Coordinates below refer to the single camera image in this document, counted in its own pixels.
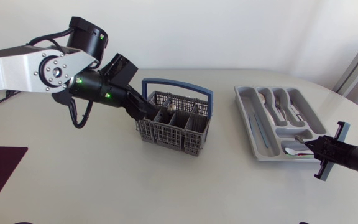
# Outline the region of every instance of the gray cutlery tray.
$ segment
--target gray cutlery tray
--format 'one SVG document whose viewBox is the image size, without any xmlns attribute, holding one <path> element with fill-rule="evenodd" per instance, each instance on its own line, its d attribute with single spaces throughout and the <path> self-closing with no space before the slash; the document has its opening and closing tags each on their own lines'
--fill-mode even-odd
<svg viewBox="0 0 358 224">
<path fill-rule="evenodd" d="M 305 141 L 327 134 L 317 114 L 305 97 L 296 88 L 236 86 L 236 102 L 247 129 L 252 152 L 259 161 L 304 161 L 318 162 L 313 156 L 291 156 L 285 148 L 296 151 L 307 150 L 295 140 L 298 135 Z M 265 97 L 265 104 L 259 93 Z M 275 97 L 284 110 L 286 120 L 276 109 Z M 301 121 L 291 108 L 299 111 Z"/>
</svg>

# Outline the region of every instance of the white table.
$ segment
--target white table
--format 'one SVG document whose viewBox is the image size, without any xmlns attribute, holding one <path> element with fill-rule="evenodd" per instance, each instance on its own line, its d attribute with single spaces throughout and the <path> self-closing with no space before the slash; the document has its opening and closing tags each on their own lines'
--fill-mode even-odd
<svg viewBox="0 0 358 224">
<path fill-rule="evenodd" d="M 358 223 L 358 173 L 334 166 L 323 182 L 313 176 L 317 162 L 257 162 L 233 88 L 297 87 L 331 135 L 338 121 L 350 123 L 346 142 L 355 145 L 357 105 L 272 72 L 141 70 L 131 85 L 141 91 L 146 77 L 214 91 L 200 156 L 143 142 L 123 108 L 94 104 L 87 125 L 76 129 L 50 95 L 22 93 L 0 105 L 0 146 L 29 148 L 0 193 L 0 223 Z M 78 114 L 85 105 L 77 103 Z"/>
</svg>

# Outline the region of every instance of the white wall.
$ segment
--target white wall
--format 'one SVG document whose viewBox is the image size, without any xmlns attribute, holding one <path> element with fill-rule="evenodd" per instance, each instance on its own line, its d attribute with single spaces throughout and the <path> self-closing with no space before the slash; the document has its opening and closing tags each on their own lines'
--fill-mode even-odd
<svg viewBox="0 0 358 224">
<path fill-rule="evenodd" d="M 139 68 L 259 68 L 332 88 L 358 51 L 357 0 L 0 0 L 0 49 L 71 16 L 109 34 L 104 63 L 119 52 Z"/>
</svg>

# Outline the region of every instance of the robotic arm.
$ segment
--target robotic arm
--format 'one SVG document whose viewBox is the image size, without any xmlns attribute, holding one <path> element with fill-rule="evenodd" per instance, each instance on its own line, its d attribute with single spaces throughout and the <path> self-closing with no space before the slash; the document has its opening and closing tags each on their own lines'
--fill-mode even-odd
<svg viewBox="0 0 358 224">
<path fill-rule="evenodd" d="M 358 171 L 358 146 L 346 144 L 345 140 L 350 125 L 338 122 L 339 128 L 335 137 L 321 136 L 316 140 L 304 142 L 314 152 L 314 158 L 321 161 L 318 179 L 325 181 L 334 164 Z"/>
<path fill-rule="evenodd" d="M 93 102 L 124 107 L 135 120 L 153 113 L 155 108 L 128 85 L 138 69 L 128 59 L 117 54 L 101 70 L 95 70 L 107 46 L 107 33 L 80 17 L 72 17 L 69 27 L 37 37 L 27 45 L 0 50 L 0 90 L 52 93 L 56 102 L 69 106 L 77 128 L 85 125 Z M 54 41 L 68 34 L 66 47 Z M 43 40 L 51 41 L 54 47 L 34 47 Z M 89 101 L 80 124 L 72 97 Z"/>
</svg>

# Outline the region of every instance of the dishwasher cutlery basket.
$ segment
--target dishwasher cutlery basket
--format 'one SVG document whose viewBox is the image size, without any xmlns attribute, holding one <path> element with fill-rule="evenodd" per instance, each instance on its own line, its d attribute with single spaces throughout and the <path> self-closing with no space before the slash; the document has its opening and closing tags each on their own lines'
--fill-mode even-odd
<svg viewBox="0 0 358 224">
<path fill-rule="evenodd" d="M 147 97 L 147 84 L 172 85 L 186 88 L 208 97 L 208 101 L 171 93 L 154 91 Z M 136 121 L 136 130 L 143 141 L 168 147 L 187 154 L 198 156 L 205 143 L 212 117 L 213 92 L 190 83 L 163 78 L 142 80 L 142 95 L 157 110 L 143 120 Z M 176 111 L 171 114 L 168 106 L 174 104 Z"/>
</svg>

